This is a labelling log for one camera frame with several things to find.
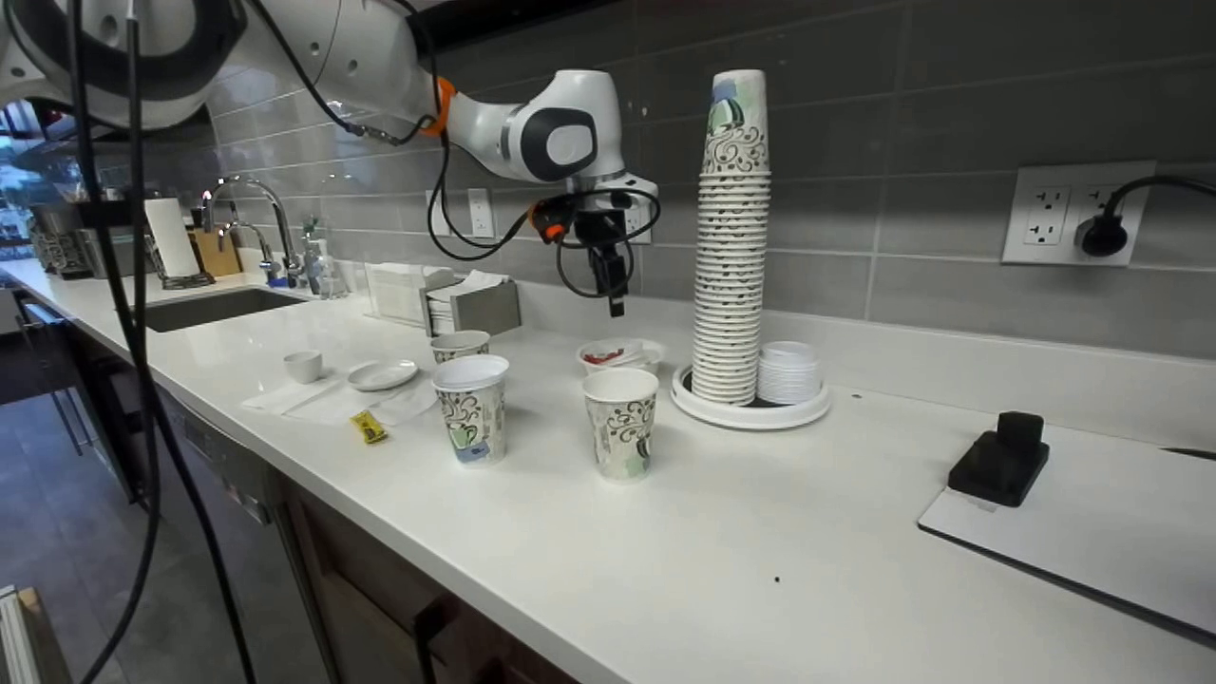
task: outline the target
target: cup stack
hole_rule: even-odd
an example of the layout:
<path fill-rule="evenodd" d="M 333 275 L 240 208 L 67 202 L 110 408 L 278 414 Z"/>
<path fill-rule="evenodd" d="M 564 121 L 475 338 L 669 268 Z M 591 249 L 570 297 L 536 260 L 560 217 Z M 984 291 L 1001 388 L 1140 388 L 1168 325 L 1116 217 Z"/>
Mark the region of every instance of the cup stack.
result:
<path fill-rule="evenodd" d="M 749 408 L 756 398 L 769 183 L 764 72 L 720 72 L 701 174 L 693 350 L 693 397 L 706 403 Z"/>

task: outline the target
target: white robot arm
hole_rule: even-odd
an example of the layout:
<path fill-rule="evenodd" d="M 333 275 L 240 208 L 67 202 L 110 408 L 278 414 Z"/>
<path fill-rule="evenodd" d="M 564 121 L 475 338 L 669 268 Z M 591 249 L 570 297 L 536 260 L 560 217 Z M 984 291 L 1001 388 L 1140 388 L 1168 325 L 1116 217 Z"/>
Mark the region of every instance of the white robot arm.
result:
<path fill-rule="evenodd" d="M 89 0 L 83 51 L 91 113 L 126 125 L 126 15 L 138 0 Z M 0 103 L 67 103 L 67 18 L 55 0 L 0 0 Z M 608 72 L 564 68 L 531 103 L 478 103 L 444 78 L 418 66 L 407 12 L 388 0 L 151 0 L 141 9 L 141 83 L 143 125 L 166 130 L 190 118 L 230 60 L 278 68 L 265 30 L 252 27 L 265 12 L 306 78 L 342 110 L 385 130 L 432 118 L 455 150 L 488 170 L 517 183 L 568 183 L 570 202 L 546 217 L 575 230 L 593 254 L 598 293 L 622 297 L 629 268 L 616 243 L 640 221 L 631 207 L 658 198 L 658 188 L 622 168 L 618 99 Z"/>

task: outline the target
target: small plate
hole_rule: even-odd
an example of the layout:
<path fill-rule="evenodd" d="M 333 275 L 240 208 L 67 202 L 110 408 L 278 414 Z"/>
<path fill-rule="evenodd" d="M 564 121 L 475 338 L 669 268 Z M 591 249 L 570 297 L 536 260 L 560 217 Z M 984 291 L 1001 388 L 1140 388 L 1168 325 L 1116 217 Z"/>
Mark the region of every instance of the small plate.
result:
<path fill-rule="evenodd" d="M 352 373 L 345 373 L 349 388 L 356 391 L 392 391 L 404 388 L 418 376 L 413 360 L 388 360 L 388 367 L 360 367 Z"/>

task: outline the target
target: sink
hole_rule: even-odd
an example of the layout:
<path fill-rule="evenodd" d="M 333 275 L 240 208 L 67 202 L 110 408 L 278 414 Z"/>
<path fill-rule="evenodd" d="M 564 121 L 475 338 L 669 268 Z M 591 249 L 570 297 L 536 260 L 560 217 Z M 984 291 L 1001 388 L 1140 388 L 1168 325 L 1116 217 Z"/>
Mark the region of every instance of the sink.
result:
<path fill-rule="evenodd" d="M 150 305 L 143 325 L 151 330 L 181 330 L 181 329 L 203 329 L 203 325 L 255 316 L 255 312 L 271 312 L 271 307 L 294 307 L 294 305 L 306 305 L 306 302 L 265 293 L 265 291 L 236 291 L 236 293 L 218 293 L 218 297 L 199 297 L 199 302 Z"/>

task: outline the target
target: power outlet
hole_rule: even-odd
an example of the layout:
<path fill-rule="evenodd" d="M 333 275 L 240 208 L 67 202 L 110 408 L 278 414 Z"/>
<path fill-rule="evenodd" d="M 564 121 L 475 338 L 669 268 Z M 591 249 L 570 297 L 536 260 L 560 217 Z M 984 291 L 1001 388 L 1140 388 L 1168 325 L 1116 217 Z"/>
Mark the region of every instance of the power outlet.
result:
<path fill-rule="evenodd" d="M 1153 174 L 1157 165 L 1098 165 L 1098 168 L 1022 168 L 1005 262 L 1079 262 L 1079 268 L 1130 268 L 1144 221 L 1149 189 L 1130 194 L 1116 213 L 1130 249 L 1111 260 L 1090 260 L 1074 249 L 1074 230 L 1098 217 L 1101 202 Z"/>

